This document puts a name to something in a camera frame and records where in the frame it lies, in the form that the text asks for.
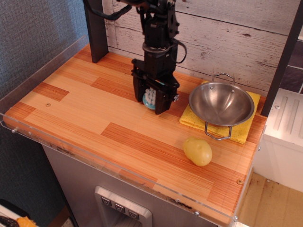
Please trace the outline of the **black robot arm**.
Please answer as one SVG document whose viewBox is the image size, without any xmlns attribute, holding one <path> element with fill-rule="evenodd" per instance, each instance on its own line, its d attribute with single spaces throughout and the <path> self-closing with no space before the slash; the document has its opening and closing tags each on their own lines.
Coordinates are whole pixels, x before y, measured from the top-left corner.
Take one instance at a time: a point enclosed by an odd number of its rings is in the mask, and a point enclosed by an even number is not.
<svg viewBox="0 0 303 227">
<path fill-rule="evenodd" d="M 179 83 L 173 76 L 179 44 L 175 39 L 179 26 L 175 2 L 151 0 L 138 6 L 137 11 L 145 38 L 144 60 L 132 60 L 135 98 L 141 102 L 145 93 L 151 91 L 155 94 L 155 113 L 161 114 L 178 98 Z"/>
</svg>

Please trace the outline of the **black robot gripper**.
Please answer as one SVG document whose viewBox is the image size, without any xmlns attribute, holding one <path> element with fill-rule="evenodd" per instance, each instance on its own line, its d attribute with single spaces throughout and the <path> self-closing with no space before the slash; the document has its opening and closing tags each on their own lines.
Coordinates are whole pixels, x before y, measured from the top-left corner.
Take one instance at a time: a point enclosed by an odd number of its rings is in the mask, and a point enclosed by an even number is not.
<svg viewBox="0 0 303 227">
<path fill-rule="evenodd" d="M 173 76 L 177 64 L 177 47 L 166 49 L 144 48 L 144 60 L 133 59 L 134 95 L 138 102 L 143 101 L 143 95 L 148 85 L 153 81 L 165 84 L 165 91 L 156 91 L 155 113 L 157 115 L 169 110 L 172 101 L 177 96 L 179 83 Z"/>
</svg>

